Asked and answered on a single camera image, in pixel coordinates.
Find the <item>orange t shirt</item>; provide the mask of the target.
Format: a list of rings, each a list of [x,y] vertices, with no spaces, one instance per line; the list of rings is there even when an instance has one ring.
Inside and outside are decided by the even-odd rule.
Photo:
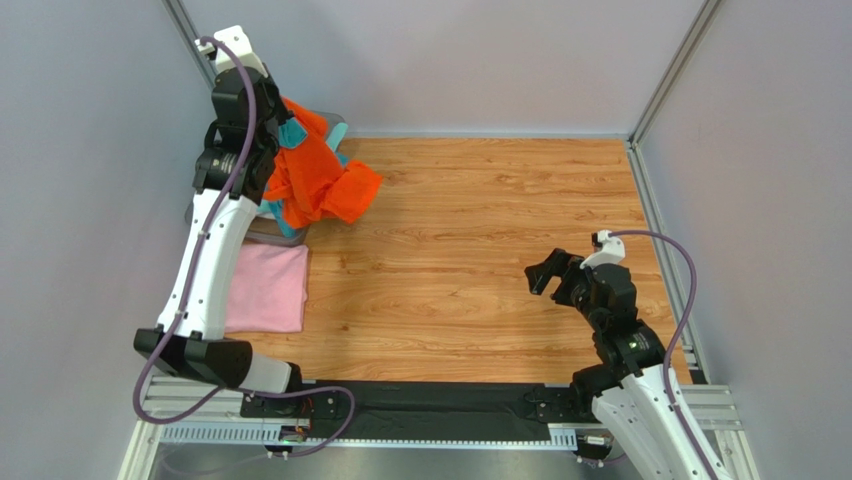
[[[293,114],[290,119],[306,121],[309,137],[293,150],[279,146],[262,199],[283,200],[284,218],[294,228],[327,218],[354,223],[376,198],[383,177],[359,160],[340,165],[320,136],[325,129],[321,119],[291,99],[283,101]]]

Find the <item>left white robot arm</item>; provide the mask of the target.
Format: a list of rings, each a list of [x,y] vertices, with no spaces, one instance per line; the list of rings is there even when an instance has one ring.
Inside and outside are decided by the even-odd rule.
[[[278,130],[291,118],[273,80],[249,69],[256,124],[235,68],[219,73],[216,113],[195,164],[191,231],[172,294],[154,328],[137,330],[133,347],[161,372],[226,389],[282,393],[297,366],[225,336],[228,293],[240,248],[255,218],[279,150]]]

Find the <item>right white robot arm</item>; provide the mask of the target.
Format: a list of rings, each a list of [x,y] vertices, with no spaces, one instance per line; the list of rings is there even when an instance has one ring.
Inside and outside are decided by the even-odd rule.
[[[555,249],[524,274],[534,295],[558,280],[551,299],[590,325],[601,362],[573,374],[572,405],[614,435],[642,478],[730,478],[686,404],[661,340],[639,316],[627,268],[590,265]]]

